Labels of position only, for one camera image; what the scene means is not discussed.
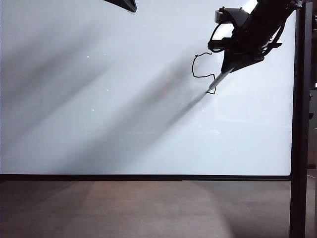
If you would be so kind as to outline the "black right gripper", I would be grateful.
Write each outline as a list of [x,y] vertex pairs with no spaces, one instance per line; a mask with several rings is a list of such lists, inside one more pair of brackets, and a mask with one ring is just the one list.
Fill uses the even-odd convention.
[[[208,42],[208,49],[213,53],[224,51],[222,74],[259,63],[272,49],[282,45],[278,41],[283,32],[281,14],[216,14],[215,23],[217,26]],[[232,35],[216,40],[213,37],[222,24],[233,25]],[[242,54],[236,64],[234,54]]]

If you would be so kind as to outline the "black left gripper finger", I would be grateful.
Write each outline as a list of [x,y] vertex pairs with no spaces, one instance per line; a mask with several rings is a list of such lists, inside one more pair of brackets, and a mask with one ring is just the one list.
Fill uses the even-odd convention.
[[129,12],[135,13],[137,11],[137,5],[135,0],[105,0],[111,4],[121,7]]

